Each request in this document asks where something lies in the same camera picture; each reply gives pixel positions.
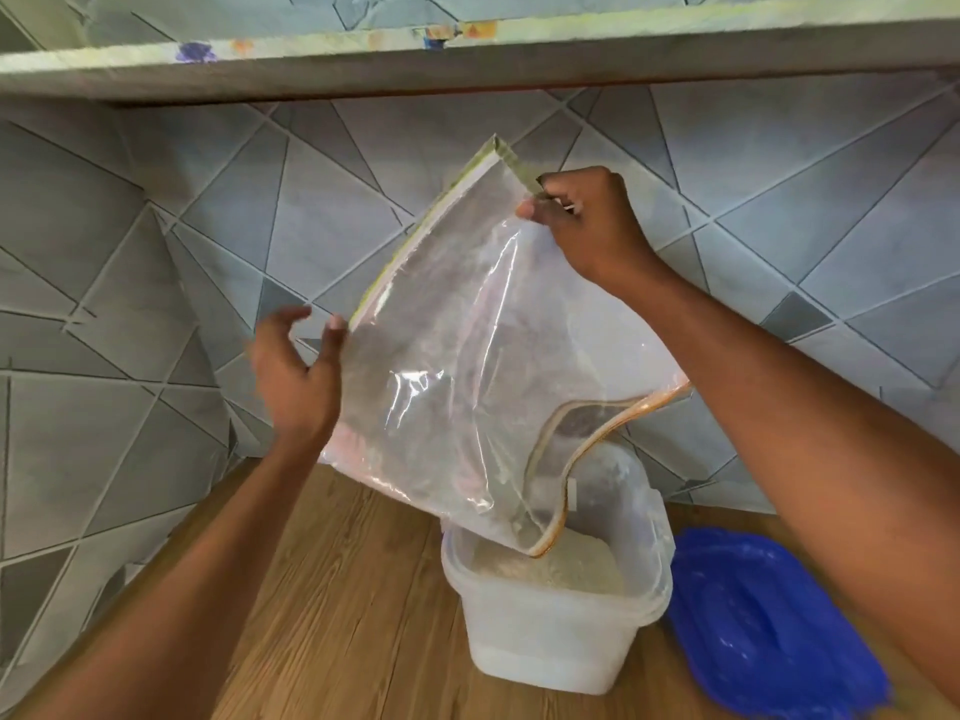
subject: person's left hand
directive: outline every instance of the person's left hand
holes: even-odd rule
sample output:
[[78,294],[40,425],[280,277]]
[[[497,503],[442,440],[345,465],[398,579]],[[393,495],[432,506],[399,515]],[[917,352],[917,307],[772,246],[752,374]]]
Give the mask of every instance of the person's left hand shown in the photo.
[[307,367],[290,340],[290,329],[310,313],[309,306],[288,306],[264,318],[248,352],[276,441],[319,453],[340,418],[340,353],[347,322],[340,315],[330,317],[317,361]]

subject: wooden surface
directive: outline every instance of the wooden surface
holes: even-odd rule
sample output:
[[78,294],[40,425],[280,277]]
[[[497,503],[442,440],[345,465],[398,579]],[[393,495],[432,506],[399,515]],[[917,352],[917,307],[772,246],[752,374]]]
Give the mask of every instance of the wooden surface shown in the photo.
[[273,101],[960,64],[960,0],[763,0],[0,56],[0,93]]
[[[162,575],[242,479],[227,478],[191,513],[104,623]],[[775,516],[687,505],[668,506],[668,513],[675,532],[717,525],[761,533],[809,563]],[[639,631],[605,697],[481,674],[470,659],[459,597],[444,577],[440,540],[435,518],[318,466],[249,617],[216,720],[734,717],[697,688],[664,621]],[[894,682],[894,706],[876,718],[960,718],[871,622],[837,601]],[[72,656],[89,644],[79,642]],[[68,669],[69,658],[56,672]]]

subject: hand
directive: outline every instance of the hand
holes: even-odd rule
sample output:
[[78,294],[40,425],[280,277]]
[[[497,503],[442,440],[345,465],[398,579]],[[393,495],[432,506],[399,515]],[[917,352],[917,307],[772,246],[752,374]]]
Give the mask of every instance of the hand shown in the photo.
[[[526,199],[516,215],[546,225],[581,276],[621,298],[631,281],[664,267],[643,236],[620,174],[589,167],[544,174],[539,181],[548,198]],[[564,208],[571,205],[572,212]]]
[[317,361],[307,367],[290,340],[290,329],[310,312],[309,306],[288,306],[264,318],[248,351],[276,441],[319,454],[340,418],[340,352],[347,322],[340,315],[330,317]]

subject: white plastic container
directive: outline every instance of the white plastic container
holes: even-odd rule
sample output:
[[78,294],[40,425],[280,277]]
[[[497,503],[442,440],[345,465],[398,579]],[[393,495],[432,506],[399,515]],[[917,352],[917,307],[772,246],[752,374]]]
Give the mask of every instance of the white plastic container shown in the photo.
[[487,675],[549,690],[602,695],[614,686],[637,629],[664,615],[673,592],[673,533],[664,499],[636,455],[610,442],[574,467],[566,525],[602,539],[627,595],[547,588],[474,573],[481,540],[452,527],[443,536],[446,580],[462,597],[474,665]]

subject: forearm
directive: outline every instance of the forearm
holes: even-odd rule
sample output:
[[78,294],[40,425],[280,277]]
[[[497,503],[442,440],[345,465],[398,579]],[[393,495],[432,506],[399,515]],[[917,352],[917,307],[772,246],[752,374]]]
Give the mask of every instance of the forearm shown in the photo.
[[30,718],[207,720],[319,449],[283,441]]
[[960,699],[960,457],[665,266],[623,299],[804,547]]

